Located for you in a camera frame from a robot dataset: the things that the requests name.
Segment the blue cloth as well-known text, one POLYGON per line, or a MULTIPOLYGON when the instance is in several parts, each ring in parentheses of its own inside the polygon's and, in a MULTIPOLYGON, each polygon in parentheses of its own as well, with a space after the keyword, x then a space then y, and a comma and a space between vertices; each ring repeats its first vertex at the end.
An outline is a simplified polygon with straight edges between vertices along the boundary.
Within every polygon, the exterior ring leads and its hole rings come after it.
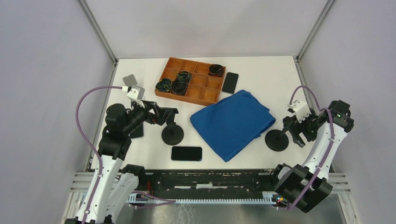
POLYGON ((190 117, 198 134, 225 162, 259 138, 275 121, 269 108, 246 90, 240 90, 190 117))

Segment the black phone under left arm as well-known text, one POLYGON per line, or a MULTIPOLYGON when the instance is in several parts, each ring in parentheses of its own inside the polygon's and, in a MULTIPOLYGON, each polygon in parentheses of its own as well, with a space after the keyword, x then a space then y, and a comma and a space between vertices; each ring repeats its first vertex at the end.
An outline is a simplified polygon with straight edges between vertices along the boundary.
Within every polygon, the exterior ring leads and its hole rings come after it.
POLYGON ((133 132, 130 133, 129 137, 131 139, 142 138, 144 136, 144 124, 141 124, 133 132))

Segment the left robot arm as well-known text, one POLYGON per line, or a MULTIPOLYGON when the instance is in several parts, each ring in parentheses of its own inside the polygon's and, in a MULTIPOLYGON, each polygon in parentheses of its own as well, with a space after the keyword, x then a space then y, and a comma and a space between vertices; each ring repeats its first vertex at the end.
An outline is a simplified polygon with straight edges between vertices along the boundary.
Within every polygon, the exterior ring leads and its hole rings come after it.
POLYGON ((131 106, 127 109, 123 104, 113 104, 107 108, 106 126, 95 151, 98 166, 77 214, 65 223, 114 224, 129 195, 146 186, 143 166, 128 164, 122 168, 132 143, 130 134, 147 122, 166 124, 165 130, 174 135, 178 109, 159 107, 156 102, 146 100, 141 104, 132 102, 131 106))

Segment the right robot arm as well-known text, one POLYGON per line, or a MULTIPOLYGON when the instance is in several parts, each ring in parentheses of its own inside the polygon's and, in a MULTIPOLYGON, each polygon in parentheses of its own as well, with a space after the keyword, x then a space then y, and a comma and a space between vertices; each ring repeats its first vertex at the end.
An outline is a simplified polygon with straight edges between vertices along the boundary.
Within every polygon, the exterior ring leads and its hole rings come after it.
POLYGON ((331 163, 341 142, 354 127, 350 105, 342 100, 332 101, 328 108, 316 114, 306 102, 296 100, 288 106, 293 116, 283 119, 281 130, 271 130, 265 143, 273 151, 284 151, 289 145, 286 133, 300 147, 305 146, 302 134, 314 145, 303 164, 293 167, 283 163, 270 174, 270 185, 286 200, 287 208, 298 208, 308 213, 330 195, 331 163))

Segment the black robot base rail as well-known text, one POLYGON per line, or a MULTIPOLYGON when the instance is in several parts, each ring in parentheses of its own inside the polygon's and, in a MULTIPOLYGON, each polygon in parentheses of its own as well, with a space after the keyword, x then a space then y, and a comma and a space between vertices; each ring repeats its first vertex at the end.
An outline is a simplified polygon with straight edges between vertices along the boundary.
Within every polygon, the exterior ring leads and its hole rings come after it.
POLYGON ((273 169, 146 169, 137 191, 163 199, 260 199, 274 192, 273 169))

